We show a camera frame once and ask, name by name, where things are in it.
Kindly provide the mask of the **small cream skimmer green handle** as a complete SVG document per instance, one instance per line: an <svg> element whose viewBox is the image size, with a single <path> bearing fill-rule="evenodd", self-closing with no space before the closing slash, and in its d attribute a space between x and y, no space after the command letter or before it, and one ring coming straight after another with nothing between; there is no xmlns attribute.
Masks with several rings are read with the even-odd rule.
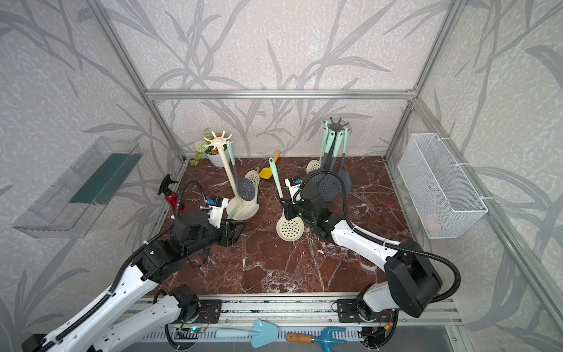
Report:
<svg viewBox="0 0 563 352"><path fill-rule="evenodd" d="M269 158L269 164L274 178L279 199L283 198L283 191L279 181L276 162L273 158ZM302 237L304 232L304 223L302 219L296 217L292 220L287 220L285 215L282 214L277 222L277 235L284 241L294 242Z"/></svg>

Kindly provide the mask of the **large cream skimmer green handle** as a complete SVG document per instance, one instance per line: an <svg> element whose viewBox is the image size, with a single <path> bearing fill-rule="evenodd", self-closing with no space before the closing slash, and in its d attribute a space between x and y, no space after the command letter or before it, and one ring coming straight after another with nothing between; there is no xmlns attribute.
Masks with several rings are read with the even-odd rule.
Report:
<svg viewBox="0 0 563 352"><path fill-rule="evenodd" d="M309 164L307 165L306 173L309 174L315 170L319 170L320 166L321 166L321 162L319 162L319 158L314 159L310 161Z"/></svg>

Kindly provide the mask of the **grey skimmer green handle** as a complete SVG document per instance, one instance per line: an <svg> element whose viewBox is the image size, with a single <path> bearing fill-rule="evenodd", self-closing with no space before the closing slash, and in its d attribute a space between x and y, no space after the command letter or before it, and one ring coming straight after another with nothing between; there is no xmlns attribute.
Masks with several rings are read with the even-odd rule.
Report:
<svg viewBox="0 0 563 352"><path fill-rule="evenodd" d="M336 136L335 131L330 129L326 131L326 138L324 139L324 143L321 150L322 158L320 161L320 165L317 168L317 171L329 170L329 165L331 164L331 160L332 160L331 152L333 151L335 136Z"/></svg>
<svg viewBox="0 0 563 352"><path fill-rule="evenodd" d="M329 134L329 127L328 127L328 122L325 121L324 122L324 128L323 128L323 137L321 139L321 147L320 147L320 158L319 158L319 162L322 162L323 159L323 154L324 154L324 150L325 150L325 144L326 144L326 140L328 139L328 134Z"/></svg>

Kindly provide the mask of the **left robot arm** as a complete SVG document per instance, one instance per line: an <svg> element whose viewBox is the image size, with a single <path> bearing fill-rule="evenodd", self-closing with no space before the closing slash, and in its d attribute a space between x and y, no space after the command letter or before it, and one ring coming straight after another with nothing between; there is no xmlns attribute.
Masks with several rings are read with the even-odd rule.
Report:
<svg viewBox="0 0 563 352"><path fill-rule="evenodd" d="M22 350L122 351L157 326L198 316L202 311L199 298L184 285L170 290L142 312L118 321L129 307L180 271L189 259L215 245L235 244L245 227L245 221L224 220L215 211L189 211L176 216L121 265L100 296L59 328L48 334L33 334L24 341Z"/></svg>

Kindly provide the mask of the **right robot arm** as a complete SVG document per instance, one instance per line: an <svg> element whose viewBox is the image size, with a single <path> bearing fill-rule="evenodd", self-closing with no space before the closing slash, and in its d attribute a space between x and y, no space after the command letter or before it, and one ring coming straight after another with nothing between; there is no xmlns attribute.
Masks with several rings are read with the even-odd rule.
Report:
<svg viewBox="0 0 563 352"><path fill-rule="evenodd" d="M350 249L375 264L386 275L384 283L370 284L356 296L356 312L366 322L384 310L401 309L418 318L442 286L441 277L421 246L409 239L389 241L363 228L350 226L343 215L331 212L322 199L282 198L284 217L300 219L319 238Z"/></svg>

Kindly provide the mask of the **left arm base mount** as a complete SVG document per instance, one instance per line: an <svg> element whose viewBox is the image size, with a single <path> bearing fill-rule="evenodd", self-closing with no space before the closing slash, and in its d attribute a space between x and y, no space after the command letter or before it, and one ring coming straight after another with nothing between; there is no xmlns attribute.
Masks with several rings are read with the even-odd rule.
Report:
<svg viewBox="0 0 563 352"><path fill-rule="evenodd" d="M217 324L221 315L223 301L220 299L202 299L197 306L183 308L173 324Z"/></svg>

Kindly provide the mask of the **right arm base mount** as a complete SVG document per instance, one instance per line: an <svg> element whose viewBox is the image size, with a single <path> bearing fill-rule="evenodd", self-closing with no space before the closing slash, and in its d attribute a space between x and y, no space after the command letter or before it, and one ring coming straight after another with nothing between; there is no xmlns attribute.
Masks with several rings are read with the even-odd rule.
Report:
<svg viewBox="0 0 563 352"><path fill-rule="evenodd" d="M387 310L375 312L364 302L356 299L337 299L331 304L331 309L337 313L340 323L387 325L393 321L392 312Z"/></svg>

